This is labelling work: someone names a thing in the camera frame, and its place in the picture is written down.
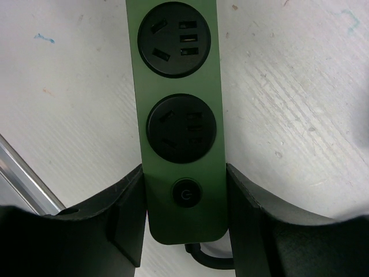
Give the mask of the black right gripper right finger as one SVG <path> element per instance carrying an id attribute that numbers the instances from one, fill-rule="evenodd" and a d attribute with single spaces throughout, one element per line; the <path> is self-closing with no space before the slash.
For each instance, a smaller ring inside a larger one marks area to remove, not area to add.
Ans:
<path id="1" fill-rule="evenodd" d="M 227 165 L 237 276 L 367 276 L 368 216 L 336 221 L 306 211 Z"/>

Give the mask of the green power strip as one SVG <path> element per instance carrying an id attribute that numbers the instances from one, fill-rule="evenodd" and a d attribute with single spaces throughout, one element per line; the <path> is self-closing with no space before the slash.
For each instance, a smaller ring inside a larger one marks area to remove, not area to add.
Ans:
<path id="1" fill-rule="evenodd" d="M 127 1 L 152 237 L 211 242 L 227 231 L 216 1 Z"/>

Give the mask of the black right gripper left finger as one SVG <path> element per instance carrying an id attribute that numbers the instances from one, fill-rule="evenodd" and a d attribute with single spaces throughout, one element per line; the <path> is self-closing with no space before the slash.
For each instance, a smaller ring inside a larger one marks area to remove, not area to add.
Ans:
<path id="1" fill-rule="evenodd" d="M 133 276 L 146 220 L 142 167 L 61 211 L 1 208 L 2 276 Z"/>

